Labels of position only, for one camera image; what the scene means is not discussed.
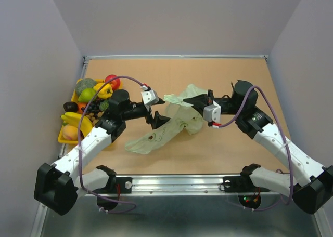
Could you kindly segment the green avocado print plastic bag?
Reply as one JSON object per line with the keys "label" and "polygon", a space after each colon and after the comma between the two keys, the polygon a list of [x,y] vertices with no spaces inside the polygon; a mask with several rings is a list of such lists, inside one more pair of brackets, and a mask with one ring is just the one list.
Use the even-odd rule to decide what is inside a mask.
{"label": "green avocado print plastic bag", "polygon": [[172,138],[183,130],[189,135],[198,133],[204,124],[202,116],[189,103],[183,100],[197,95],[206,94],[205,89],[189,84],[180,94],[164,95],[164,101],[168,102],[165,115],[170,118],[168,122],[154,129],[135,141],[125,144],[125,150],[138,154],[149,154],[167,144]]}

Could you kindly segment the green fake pear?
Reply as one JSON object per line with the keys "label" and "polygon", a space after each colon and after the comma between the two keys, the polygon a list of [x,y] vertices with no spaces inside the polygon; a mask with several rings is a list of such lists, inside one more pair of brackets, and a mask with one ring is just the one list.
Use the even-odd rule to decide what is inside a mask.
{"label": "green fake pear", "polygon": [[95,90],[93,88],[84,89],[79,95],[79,103],[88,103],[95,96]]}

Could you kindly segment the yellow fake banana bunch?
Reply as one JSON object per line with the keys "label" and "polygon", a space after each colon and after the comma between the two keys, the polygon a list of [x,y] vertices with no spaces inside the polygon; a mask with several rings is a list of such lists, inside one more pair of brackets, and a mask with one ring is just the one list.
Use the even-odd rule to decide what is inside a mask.
{"label": "yellow fake banana bunch", "polygon": [[79,113],[66,112],[61,116],[61,119],[64,122],[79,128],[84,137],[86,137],[93,128],[91,121]]}

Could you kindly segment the yellow fake bell pepper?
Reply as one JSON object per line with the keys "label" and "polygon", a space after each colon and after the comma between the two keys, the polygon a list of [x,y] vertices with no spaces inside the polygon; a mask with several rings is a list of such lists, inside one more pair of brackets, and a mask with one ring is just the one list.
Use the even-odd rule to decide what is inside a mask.
{"label": "yellow fake bell pepper", "polygon": [[113,94],[112,86],[107,83],[97,83],[93,89],[98,92],[97,97],[100,99],[108,99]]}

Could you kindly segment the brown fake longan bunch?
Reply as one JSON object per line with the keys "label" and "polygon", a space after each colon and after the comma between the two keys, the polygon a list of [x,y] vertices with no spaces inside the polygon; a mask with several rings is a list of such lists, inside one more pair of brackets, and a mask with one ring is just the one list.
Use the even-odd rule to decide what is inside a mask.
{"label": "brown fake longan bunch", "polygon": [[99,112],[96,112],[96,113],[86,113],[85,114],[85,117],[88,118],[92,125],[95,126],[96,123],[100,120],[100,118],[103,116],[103,112],[99,111]]}

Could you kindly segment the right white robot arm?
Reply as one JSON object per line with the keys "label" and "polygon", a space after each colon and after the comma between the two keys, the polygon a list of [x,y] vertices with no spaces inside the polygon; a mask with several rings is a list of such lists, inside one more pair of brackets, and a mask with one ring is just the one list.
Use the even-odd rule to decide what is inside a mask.
{"label": "right white robot arm", "polygon": [[303,212],[315,214],[332,198],[332,166],[313,160],[284,134],[276,113],[268,115],[257,107],[264,92],[248,81],[238,80],[231,96],[206,94],[185,98],[213,128],[221,129],[231,123],[250,139],[276,157],[289,172],[267,170],[259,164],[245,166],[239,176],[223,182],[225,192],[252,192],[267,189],[287,197]]}

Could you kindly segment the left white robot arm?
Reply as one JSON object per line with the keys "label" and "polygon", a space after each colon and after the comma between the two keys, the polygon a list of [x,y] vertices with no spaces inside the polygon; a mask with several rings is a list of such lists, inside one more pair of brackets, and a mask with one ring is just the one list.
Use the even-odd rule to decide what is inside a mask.
{"label": "left white robot arm", "polygon": [[132,102],[126,90],[116,90],[107,99],[107,110],[84,139],[66,156],[38,168],[34,198],[62,216],[86,192],[96,189],[111,192],[116,186],[113,170],[102,165],[84,176],[82,169],[124,132],[126,121],[144,118],[152,129],[169,121],[166,116],[151,113],[151,106],[165,103],[154,90],[143,91],[141,95],[141,102]]}

